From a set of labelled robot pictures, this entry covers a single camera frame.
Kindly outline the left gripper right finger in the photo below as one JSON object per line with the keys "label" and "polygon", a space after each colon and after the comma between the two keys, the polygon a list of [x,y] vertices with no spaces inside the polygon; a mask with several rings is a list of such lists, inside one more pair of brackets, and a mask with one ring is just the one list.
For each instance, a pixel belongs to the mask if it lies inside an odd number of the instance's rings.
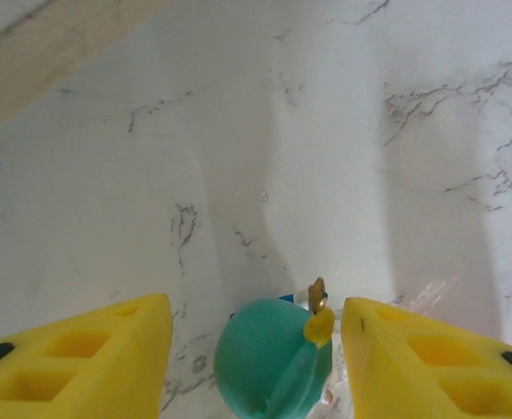
{"label": "left gripper right finger", "polygon": [[512,419],[512,346],[352,297],[341,336],[355,419]]}

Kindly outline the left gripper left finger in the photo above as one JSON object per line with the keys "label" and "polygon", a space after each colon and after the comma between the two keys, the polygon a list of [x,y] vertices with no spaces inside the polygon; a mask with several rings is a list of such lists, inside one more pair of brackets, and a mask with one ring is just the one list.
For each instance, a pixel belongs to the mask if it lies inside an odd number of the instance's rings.
{"label": "left gripper left finger", "polygon": [[159,419],[172,341],[165,294],[0,339],[0,419]]}

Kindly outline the teal-haired toy figurine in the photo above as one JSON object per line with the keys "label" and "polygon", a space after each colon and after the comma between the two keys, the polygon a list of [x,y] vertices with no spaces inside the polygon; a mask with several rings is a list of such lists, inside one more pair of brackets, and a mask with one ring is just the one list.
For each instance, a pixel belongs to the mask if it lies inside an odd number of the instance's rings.
{"label": "teal-haired toy figurine", "polygon": [[329,405],[335,314],[323,278],[232,314],[216,345],[218,391],[237,419],[307,419]]}

